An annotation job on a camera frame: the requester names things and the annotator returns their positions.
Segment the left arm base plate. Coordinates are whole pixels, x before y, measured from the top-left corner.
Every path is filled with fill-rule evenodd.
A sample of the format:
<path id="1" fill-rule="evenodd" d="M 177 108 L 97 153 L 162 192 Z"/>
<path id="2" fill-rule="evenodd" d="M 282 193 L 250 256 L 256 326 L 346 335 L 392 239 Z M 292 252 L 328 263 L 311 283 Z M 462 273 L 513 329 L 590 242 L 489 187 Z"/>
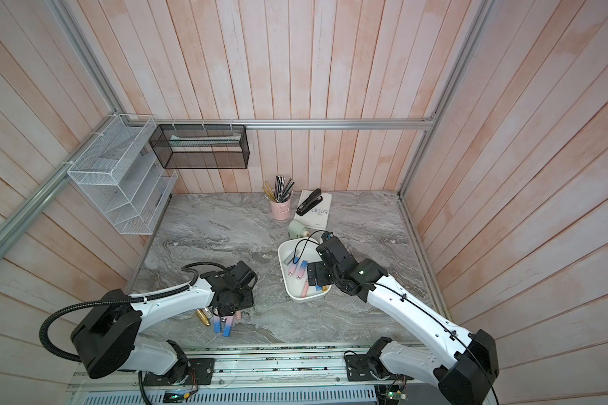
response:
<path id="1" fill-rule="evenodd" d="M 179 360 L 165 375 L 146 373 L 144 386 L 209 386 L 214 375 L 214 358 Z"/>

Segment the blue pink lipstick top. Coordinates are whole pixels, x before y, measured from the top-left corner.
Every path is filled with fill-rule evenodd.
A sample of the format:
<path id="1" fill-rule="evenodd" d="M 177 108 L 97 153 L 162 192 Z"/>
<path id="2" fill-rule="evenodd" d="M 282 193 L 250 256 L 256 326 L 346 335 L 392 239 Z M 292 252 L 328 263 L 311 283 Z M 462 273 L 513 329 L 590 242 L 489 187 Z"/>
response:
<path id="1" fill-rule="evenodd" d="M 299 267 L 298 262 L 299 262 L 299 259 L 298 259 L 298 258 L 295 258 L 295 259 L 293 260 L 293 262 L 292 262 L 292 264 L 290 265 L 290 268 L 289 268 L 289 270 L 288 270 L 288 275 L 289 275 L 289 276 L 293 276 L 293 275 L 295 275 L 295 274 L 296 274 L 296 272 L 297 272 L 297 268 Z"/>

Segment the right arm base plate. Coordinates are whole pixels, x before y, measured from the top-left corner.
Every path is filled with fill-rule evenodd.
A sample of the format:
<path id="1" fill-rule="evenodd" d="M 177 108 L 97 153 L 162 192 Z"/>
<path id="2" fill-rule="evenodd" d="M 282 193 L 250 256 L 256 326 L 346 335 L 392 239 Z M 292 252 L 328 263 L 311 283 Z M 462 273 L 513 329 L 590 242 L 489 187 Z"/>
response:
<path id="1" fill-rule="evenodd" d="M 346 377 L 349 381 L 403 381 L 405 376 L 385 369 L 380 361 L 367 354 L 348 350 L 343 354 Z"/>

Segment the gold glitter lipstick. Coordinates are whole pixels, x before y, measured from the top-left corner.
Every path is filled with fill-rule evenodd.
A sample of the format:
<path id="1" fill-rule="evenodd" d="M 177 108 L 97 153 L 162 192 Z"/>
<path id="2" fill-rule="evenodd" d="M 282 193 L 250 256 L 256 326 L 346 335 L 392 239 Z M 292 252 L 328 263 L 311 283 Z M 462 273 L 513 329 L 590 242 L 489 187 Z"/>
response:
<path id="1" fill-rule="evenodd" d="M 196 315 L 198 319 L 202 322 L 202 324 L 204 324 L 206 327 L 210 326 L 209 317 L 206 316 L 202 309 L 196 310 Z"/>

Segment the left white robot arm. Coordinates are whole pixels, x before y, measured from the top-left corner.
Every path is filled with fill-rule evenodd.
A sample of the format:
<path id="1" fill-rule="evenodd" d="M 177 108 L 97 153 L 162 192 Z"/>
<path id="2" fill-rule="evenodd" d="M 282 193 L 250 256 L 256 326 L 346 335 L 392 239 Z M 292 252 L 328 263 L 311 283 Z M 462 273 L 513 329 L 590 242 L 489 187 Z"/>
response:
<path id="1" fill-rule="evenodd" d="M 193 277 L 175 288 L 125 295 L 113 290 L 91 308 L 71 334 L 71 341 L 91 379 L 115 371 L 141 371 L 171 384 L 183 382 L 190 361 L 173 340 L 155 342 L 141 333 L 185 312 L 205 308 L 229 317 L 253 307 L 258 276 L 239 261 L 230 267 L 219 263 L 190 263 L 182 268 Z"/>

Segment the white storage tray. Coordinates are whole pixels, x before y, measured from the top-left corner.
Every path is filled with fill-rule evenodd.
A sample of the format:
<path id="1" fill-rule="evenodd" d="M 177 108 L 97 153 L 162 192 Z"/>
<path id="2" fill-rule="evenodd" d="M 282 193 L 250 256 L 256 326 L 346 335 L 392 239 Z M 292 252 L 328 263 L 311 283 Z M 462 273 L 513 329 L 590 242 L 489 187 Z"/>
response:
<path id="1" fill-rule="evenodd" d="M 301 260 L 307 261 L 307 263 L 315 263 L 322 261 L 320 256 L 316 253 L 317 245 L 318 244 L 316 241 L 307 242 L 307 238 L 300 238 L 296 240 L 286 241 L 282 243 L 278 249 L 278 259 L 280 264 L 280 270 L 282 272 L 282 276 L 285 282 L 285 289 L 290 298 L 295 302 L 303 303 L 310 300 L 316 300 L 324 297 L 324 295 L 327 295 L 327 293 L 329 293 L 329 291 L 331 290 L 330 285 L 329 290 L 326 292 L 322 290 L 317 291 L 315 287 L 309 286 L 307 298 L 302 299 L 302 288 L 304 283 L 307 281 L 307 275 L 305 275 L 303 279 L 297 279 L 296 275 L 289 276 L 288 270 L 290 268 L 291 263 L 287 265 L 283 263 L 283 260 L 289 254 L 292 254 L 294 256 L 294 259 L 298 258 L 299 262 Z"/>

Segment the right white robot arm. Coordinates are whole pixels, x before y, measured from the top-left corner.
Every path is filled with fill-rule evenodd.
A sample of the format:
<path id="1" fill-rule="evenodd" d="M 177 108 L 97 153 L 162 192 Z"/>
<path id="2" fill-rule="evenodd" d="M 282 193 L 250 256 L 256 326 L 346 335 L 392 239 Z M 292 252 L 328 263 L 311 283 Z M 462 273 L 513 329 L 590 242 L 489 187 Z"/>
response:
<path id="1" fill-rule="evenodd" d="M 360 298 L 392 317 L 425 347 L 414 349 L 380 337 L 366 354 L 346 354 L 349 380 L 401 381 L 408 377 L 437 387 L 451 404 L 483 404 L 496 393 L 498 351 L 489 333 L 470 332 L 442 317 L 375 261 L 356 261 L 328 231 L 323 232 L 316 251 L 321 259 L 307 267 L 310 285 L 334 285 Z"/>

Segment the pink lip gloss tube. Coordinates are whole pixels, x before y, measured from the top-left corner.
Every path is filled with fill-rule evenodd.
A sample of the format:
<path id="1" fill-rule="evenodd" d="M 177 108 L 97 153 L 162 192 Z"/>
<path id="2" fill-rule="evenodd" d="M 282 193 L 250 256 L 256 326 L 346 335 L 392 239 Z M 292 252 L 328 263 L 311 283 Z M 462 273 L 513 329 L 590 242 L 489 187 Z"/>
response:
<path id="1" fill-rule="evenodd" d="M 302 293 L 301 293 L 301 298 L 302 298 L 302 299 L 307 298 L 307 293 L 308 293 L 308 290 L 309 290 L 309 284 L 308 284 L 308 282 L 306 281 L 306 282 L 304 283 L 304 285 L 303 285 L 303 288 L 302 288 Z"/>

